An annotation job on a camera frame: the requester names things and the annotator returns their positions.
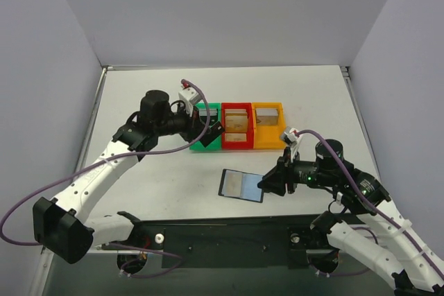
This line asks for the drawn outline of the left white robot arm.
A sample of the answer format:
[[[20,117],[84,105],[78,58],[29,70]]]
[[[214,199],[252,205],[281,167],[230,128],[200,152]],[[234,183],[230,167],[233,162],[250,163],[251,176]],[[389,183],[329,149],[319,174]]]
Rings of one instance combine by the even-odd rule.
[[[146,92],[139,109],[85,173],[74,177],[52,199],[40,198],[33,205],[35,240],[70,264],[80,261],[95,245],[127,240],[135,218],[121,212],[89,223],[89,215],[111,186],[156,147],[160,137],[178,134],[189,144],[199,141],[208,146],[221,136],[224,128],[220,121],[212,120],[210,108],[197,108],[202,99],[192,87],[183,88],[174,103],[164,91]]]

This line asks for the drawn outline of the blue credit card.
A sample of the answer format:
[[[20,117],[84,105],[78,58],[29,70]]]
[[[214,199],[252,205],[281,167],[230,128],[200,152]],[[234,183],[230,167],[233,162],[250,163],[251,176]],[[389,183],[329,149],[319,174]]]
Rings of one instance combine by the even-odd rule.
[[[262,180],[262,175],[245,173],[243,174],[241,199],[251,202],[263,201],[263,190],[258,187]]]

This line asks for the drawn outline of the black leather card holder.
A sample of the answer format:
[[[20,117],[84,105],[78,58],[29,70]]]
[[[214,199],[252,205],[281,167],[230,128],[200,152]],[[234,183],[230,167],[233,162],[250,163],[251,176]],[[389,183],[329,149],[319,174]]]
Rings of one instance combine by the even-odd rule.
[[[218,195],[226,198],[263,202],[264,191],[258,187],[263,175],[223,169]]]

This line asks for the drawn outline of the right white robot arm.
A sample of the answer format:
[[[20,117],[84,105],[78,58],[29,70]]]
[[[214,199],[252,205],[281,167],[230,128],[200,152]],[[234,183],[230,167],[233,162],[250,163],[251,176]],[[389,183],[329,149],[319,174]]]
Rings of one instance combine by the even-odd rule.
[[[442,295],[443,260],[413,230],[377,178],[346,161],[341,142],[334,139],[320,139],[314,161],[300,160],[301,139],[296,133],[282,136],[283,155],[258,187],[280,196],[293,193],[299,184],[329,191],[383,243],[368,240],[331,211],[311,222],[310,234],[318,243],[349,254],[395,295]]]

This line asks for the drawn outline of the dark grey credit card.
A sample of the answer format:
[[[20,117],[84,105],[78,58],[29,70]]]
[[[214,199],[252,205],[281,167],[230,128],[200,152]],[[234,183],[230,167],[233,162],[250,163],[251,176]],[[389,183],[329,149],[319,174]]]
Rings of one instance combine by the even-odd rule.
[[[220,137],[225,132],[225,128],[221,124],[220,121],[217,121],[208,132],[209,137],[212,140],[215,140],[216,138]]]

